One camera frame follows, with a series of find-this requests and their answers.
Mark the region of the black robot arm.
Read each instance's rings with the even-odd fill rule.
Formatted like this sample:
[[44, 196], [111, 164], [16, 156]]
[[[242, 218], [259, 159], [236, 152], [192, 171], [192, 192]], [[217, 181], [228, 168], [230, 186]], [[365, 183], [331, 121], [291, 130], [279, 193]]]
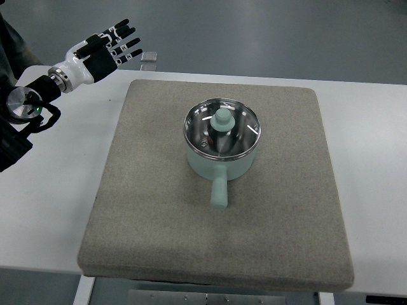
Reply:
[[13, 86], [1, 78], [1, 171], [19, 161], [33, 144], [28, 137], [59, 120], [61, 111], [52, 102], [64, 84], [55, 76], [40, 76], [26, 86]]

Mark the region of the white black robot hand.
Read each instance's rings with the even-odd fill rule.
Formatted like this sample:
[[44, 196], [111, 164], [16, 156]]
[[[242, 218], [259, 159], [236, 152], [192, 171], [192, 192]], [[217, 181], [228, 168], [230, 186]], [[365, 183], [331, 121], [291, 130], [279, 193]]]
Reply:
[[66, 53], [65, 60], [48, 70], [62, 93], [69, 93], [80, 85], [91, 85], [106, 78], [120, 65], [142, 54], [133, 49], [140, 39], [129, 39], [135, 28], [124, 19], [100, 34], [94, 34], [76, 44]]

